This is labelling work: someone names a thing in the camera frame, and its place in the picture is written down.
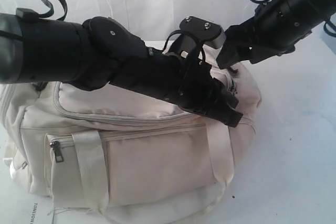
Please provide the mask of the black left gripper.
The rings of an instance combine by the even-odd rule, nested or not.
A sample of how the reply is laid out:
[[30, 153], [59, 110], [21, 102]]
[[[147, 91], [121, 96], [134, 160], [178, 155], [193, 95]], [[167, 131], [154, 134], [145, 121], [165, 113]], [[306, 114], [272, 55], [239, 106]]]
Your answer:
[[236, 127], [243, 117], [236, 111], [239, 101], [211, 76], [211, 68], [195, 50], [186, 58], [164, 54], [131, 57], [111, 74], [109, 83]]

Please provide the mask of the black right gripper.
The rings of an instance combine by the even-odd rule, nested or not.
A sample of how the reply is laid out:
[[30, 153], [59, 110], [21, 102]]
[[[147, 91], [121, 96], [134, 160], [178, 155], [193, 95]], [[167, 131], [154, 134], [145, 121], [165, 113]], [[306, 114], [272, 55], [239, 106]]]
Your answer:
[[241, 61], [255, 64], [289, 54], [324, 21], [325, 11], [326, 0], [272, 0], [255, 13], [252, 22], [225, 30], [217, 65], [226, 69]]

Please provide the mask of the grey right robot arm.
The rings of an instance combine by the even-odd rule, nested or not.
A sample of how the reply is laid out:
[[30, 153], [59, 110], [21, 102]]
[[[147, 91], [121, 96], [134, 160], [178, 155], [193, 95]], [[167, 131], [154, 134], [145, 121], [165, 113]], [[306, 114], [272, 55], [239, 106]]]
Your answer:
[[330, 22], [335, 0], [250, 0], [258, 6], [250, 19], [232, 25], [216, 62], [221, 69], [248, 60], [255, 64], [290, 54], [320, 23]]

